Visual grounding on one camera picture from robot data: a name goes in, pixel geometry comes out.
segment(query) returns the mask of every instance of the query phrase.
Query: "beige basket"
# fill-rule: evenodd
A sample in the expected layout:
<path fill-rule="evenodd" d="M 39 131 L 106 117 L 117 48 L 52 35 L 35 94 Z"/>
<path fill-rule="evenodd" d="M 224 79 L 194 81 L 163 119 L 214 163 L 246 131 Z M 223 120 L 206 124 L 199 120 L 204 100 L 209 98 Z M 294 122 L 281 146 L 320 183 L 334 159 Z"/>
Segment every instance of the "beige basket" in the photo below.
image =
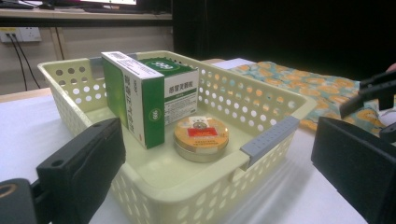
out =
<path fill-rule="evenodd" d="M 127 160 L 111 190 L 135 223 L 217 223 L 285 157 L 298 121 L 316 103 L 305 96 L 201 63 L 168 51 L 130 54 L 165 57 L 198 68 L 198 115 L 223 121 L 230 143 L 221 159 L 186 161 L 173 147 L 174 124 L 165 144 L 143 149 L 123 127 Z M 101 58 L 42 63 L 61 118 L 73 134 L 113 118 L 106 85 L 92 75 Z"/>

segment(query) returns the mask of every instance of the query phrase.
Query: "wall socket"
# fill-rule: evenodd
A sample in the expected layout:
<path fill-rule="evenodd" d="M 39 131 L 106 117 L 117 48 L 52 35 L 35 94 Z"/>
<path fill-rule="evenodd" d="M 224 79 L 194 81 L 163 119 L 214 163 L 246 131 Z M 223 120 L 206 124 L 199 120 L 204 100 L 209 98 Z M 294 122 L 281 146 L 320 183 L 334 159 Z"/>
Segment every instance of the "wall socket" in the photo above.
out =
<path fill-rule="evenodd" d="M 41 41 L 40 31 L 37 27 L 0 27 L 0 40 L 3 43 L 11 42 L 7 35 L 15 35 L 19 42 Z"/>

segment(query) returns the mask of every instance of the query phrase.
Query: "green box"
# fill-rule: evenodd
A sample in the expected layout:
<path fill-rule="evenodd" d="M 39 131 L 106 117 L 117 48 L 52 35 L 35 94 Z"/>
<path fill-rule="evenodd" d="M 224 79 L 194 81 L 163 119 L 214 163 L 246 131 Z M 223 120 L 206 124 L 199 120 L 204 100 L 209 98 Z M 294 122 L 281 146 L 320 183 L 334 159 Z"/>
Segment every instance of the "green box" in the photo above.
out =
<path fill-rule="evenodd" d="M 107 104 L 145 148 L 164 143 L 164 75 L 118 52 L 102 52 Z"/>
<path fill-rule="evenodd" d="M 165 75 L 165 125 L 194 114 L 198 106 L 198 70 L 166 58 L 139 60 Z"/>

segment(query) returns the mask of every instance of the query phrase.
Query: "red label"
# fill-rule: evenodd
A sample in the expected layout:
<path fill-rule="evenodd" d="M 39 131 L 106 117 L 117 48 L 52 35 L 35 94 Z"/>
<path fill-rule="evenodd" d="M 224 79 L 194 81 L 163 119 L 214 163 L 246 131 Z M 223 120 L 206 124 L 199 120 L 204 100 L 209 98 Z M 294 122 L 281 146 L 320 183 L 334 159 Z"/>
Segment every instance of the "red label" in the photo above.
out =
<path fill-rule="evenodd" d="M 205 137 L 205 136 L 217 136 L 218 132 L 216 132 L 215 128 L 205 128 L 205 129 L 187 129 L 189 133 L 189 137 Z"/>

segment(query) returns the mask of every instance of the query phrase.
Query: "orange and green fabric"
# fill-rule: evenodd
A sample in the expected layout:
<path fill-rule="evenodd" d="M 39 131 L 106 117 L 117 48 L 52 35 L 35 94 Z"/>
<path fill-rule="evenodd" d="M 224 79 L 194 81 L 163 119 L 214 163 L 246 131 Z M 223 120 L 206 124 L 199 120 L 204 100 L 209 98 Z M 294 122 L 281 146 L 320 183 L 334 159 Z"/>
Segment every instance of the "orange and green fabric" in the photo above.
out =
<path fill-rule="evenodd" d="M 359 90 L 359 81 L 305 72 L 271 62 L 242 65 L 231 70 L 315 99 L 317 107 L 301 121 L 303 127 L 312 131 L 317 129 L 319 117 L 340 119 L 339 106 Z M 378 120 L 376 111 L 376 102 L 372 101 L 345 121 L 377 135 L 384 125 Z"/>

